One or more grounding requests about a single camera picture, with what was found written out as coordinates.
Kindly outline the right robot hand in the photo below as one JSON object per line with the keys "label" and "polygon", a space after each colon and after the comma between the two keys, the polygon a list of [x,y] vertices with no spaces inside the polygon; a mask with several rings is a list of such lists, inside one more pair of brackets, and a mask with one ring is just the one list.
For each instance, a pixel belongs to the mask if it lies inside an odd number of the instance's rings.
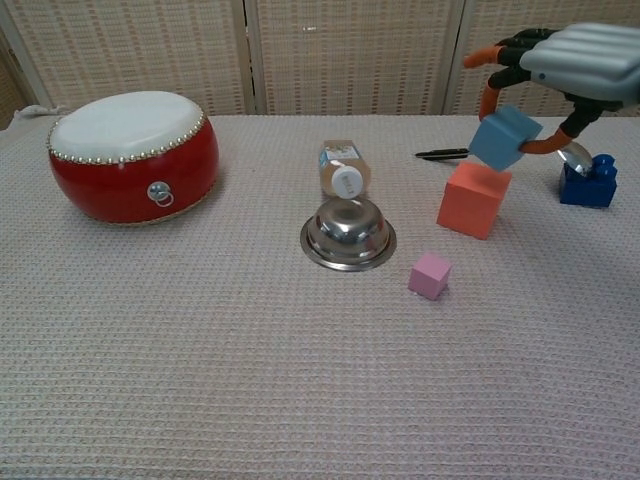
{"label": "right robot hand", "polygon": [[605,112],[639,105],[639,30],[602,23],[560,29],[527,28],[469,53],[465,69],[500,65],[482,91],[478,117],[495,112],[502,90],[534,82],[564,95],[573,111],[542,140],[519,147],[524,154],[549,154],[569,145]]}

